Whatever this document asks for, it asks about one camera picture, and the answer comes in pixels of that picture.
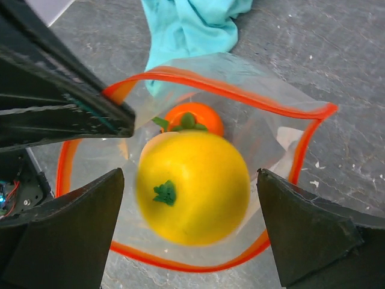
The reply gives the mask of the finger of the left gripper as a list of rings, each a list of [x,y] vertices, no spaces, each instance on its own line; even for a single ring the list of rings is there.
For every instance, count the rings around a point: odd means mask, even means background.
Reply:
[[[1,2],[1,150],[129,138],[135,112],[110,98],[25,1]]]

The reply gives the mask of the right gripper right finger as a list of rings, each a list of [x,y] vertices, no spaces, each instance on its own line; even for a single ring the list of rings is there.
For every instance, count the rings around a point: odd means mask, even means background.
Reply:
[[[285,288],[384,288],[384,218],[259,169],[257,192]]]

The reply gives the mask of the yellow lemon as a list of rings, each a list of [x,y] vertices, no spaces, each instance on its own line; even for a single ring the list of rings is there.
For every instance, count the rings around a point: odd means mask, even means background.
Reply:
[[[143,148],[135,192],[154,233],[176,244],[205,246],[242,223],[250,177],[242,155],[226,139],[202,131],[165,132]]]

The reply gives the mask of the orange persimmon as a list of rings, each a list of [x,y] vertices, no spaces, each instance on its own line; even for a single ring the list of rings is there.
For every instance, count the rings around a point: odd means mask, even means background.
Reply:
[[[164,120],[168,122],[168,128],[161,128],[161,132],[198,129],[224,136],[224,125],[219,114],[203,103],[189,102],[177,105],[165,115]]]

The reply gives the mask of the clear zip top bag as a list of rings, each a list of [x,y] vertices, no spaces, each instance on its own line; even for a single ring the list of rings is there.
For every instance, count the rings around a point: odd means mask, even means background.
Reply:
[[[313,134],[338,110],[229,53],[170,60],[104,93],[135,110],[134,134],[64,142],[56,195],[121,168],[111,250],[188,273],[230,269],[269,246],[259,169],[296,184]]]

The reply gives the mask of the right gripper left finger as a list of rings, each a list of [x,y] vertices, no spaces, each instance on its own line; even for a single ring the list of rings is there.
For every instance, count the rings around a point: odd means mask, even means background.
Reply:
[[[125,180],[120,168],[1,220],[1,288],[100,288]]]

